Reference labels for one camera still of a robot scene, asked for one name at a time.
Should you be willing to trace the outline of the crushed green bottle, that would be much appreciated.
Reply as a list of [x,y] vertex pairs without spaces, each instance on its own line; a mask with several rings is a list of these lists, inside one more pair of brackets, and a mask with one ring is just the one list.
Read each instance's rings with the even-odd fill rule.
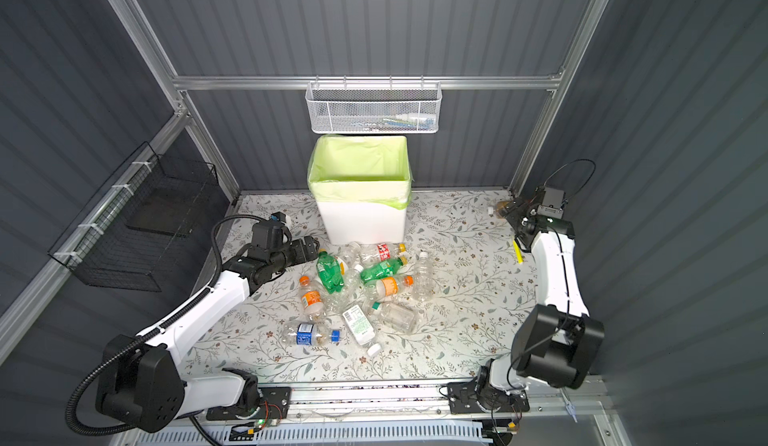
[[318,279],[329,294],[341,293],[344,286],[342,267],[338,260],[320,250],[316,262]]

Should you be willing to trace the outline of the clear bottle red label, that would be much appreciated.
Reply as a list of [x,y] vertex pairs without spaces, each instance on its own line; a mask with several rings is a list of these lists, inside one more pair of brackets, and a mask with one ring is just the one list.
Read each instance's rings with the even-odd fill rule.
[[364,267],[374,266],[382,261],[401,256],[407,251],[404,243],[348,244],[354,258]]

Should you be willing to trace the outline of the orange cap orange label bottle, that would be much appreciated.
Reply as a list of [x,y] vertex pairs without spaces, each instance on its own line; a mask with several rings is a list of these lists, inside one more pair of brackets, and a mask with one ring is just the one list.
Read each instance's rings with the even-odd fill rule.
[[307,275],[301,276],[298,292],[304,315],[314,322],[326,321],[327,311],[318,283]]

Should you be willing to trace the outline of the green bottle yellow cap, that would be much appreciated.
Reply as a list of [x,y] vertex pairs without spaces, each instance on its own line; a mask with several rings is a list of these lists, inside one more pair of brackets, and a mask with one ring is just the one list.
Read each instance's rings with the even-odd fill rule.
[[359,276],[364,284],[382,280],[396,275],[403,267],[407,266],[409,260],[406,256],[389,258],[369,268],[363,269]]

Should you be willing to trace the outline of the clear bottle blue label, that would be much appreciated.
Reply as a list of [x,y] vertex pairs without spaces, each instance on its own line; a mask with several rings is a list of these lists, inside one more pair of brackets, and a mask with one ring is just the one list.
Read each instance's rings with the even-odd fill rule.
[[341,331],[325,322],[293,321],[285,325],[280,341],[287,346],[325,346],[339,344]]

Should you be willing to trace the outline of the clear bottle orange label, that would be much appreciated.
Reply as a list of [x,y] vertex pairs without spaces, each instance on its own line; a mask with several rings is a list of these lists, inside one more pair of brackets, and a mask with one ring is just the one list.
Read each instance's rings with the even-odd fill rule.
[[376,302],[397,295],[413,285],[414,278],[411,275],[396,275],[373,281],[363,290],[367,299]]

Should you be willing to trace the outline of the clear crushed bottle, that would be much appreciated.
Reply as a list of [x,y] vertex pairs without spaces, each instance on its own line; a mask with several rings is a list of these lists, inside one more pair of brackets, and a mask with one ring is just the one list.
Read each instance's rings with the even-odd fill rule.
[[394,302],[373,302],[371,312],[379,321],[406,334],[413,333],[418,324],[416,311]]

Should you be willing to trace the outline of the clear ribbed bottle white cap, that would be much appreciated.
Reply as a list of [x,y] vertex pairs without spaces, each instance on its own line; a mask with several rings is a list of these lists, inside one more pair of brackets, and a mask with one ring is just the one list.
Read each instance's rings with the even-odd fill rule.
[[434,289],[433,262],[426,251],[421,251],[413,269],[413,296],[419,302],[431,299]]

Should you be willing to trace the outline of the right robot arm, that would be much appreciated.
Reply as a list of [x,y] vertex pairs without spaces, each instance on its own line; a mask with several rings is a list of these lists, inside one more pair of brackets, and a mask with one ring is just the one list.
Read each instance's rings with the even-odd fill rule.
[[510,224],[514,244],[532,255],[539,285],[536,305],[515,334],[510,352],[481,368],[476,393],[510,394],[522,389],[520,377],[578,389],[597,357],[605,328],[590,316],[579,289],[575,228],[554,209],[528,201],[501,202],[493,214]]

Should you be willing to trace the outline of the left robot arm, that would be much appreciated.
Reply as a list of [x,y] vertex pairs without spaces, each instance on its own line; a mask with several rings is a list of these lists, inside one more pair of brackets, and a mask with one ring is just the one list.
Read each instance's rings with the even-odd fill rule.
[[246,414],[258,410],[258,379],[250,373],[225,368],[213,377],[193,379],[181,373],[185,356],[220,319],[288,269],[319,256],[318,240],[294,238],[283,214],[251,220],[248,244],[228,260],[214,254],[214,273],[207,285],[154,325],[108,343],[101,364],[68,402],[65,418],[71,429],[89,432],[77,420],[76,410],[91,384],[97,386],[96,411],[118,422],[97,428],[99,435],[130,429],[157,432],[178,418],[210,408],[233,407]]

